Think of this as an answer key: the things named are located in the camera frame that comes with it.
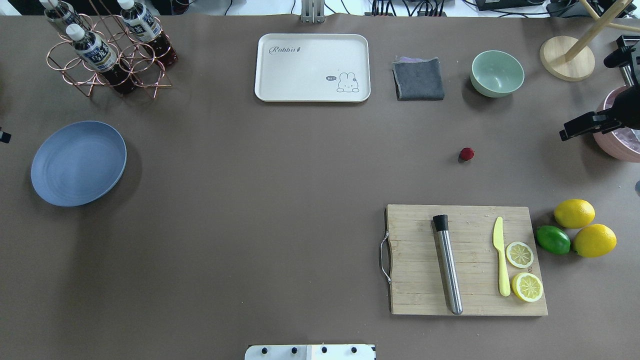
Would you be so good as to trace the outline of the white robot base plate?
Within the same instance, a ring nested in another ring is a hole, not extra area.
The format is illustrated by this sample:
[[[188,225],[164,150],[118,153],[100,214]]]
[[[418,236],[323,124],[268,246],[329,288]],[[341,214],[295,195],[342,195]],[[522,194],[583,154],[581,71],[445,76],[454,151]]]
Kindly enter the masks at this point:
[[[374,344],[266,344],[252,345],[245,360],[375,360]]]

